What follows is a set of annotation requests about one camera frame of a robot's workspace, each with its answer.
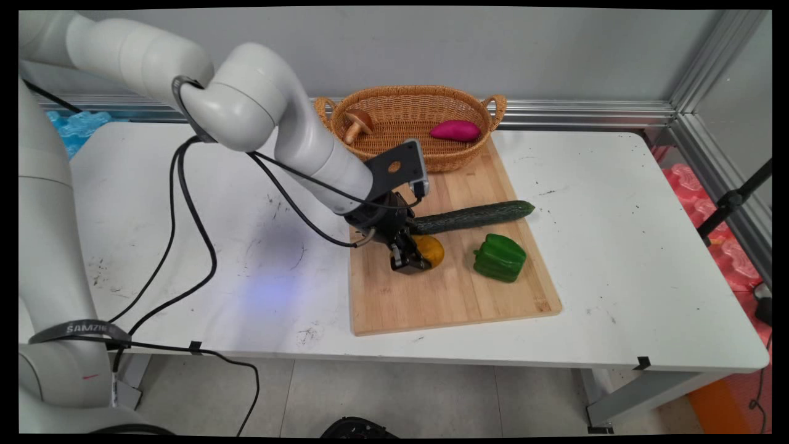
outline green bell pepper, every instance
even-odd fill
[[[514,240],[492,233],[474,254],[474,269],[479,274],[504,282],[515,282],[526,262],[526,252]]]

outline cucumber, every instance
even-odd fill
[[[532,211],[534,211],[534,205],[527,201],[507,201],[464,208],[448,213],[414,218],[413,222],[416,227],[411,229],[411,234],[434,235],[443,231],[500,224],[526,217]]]

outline gray wall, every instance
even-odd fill
[[[479,6],[305,6],[81,11],[202,45],[218,66],[239,43],[277,51],[310,96],[375,85],[449,85],[475,96],[665,100],[718,11]],[[23,62],[61,94],[128,94],[84,73]]]
[[[697,113],[743,180],[772,157],[772,13],[699,103]],[[772,180],[759,190],[772,206]]]

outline yellow fruit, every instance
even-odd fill
[[[430,261],[433,268],[439,266],[441,261],[443,261],[443,246],[441,242],[433,236],[413,235],[411,237],[417,243],[419,252],[425,259]]]

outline floor tile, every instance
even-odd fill
[[[634,418],[614,422],[617,435],[698,435],[704,429],[687,397],[680,397]]]
[[[585,393],[566,368],[496,367],[505,438],[587,435]]]
[[[501,437],[492,367],[297,360],[283,437],[360,416],[400,438]]]
[[[237,359],[257,366],[260,396],[244,436],[279,436],[291,359]],[[213,356],[153,356],[137,411],[178,435],[235,435],[255,395],[251,369]]]
[[[586,394],[578,370],[496,367],[495,374],[505,437],[589,435]],[[609,371],[614,389],[639,374]],[[616,435],[703,433],[686,397],[641,415],[615,420],[612,426]]]

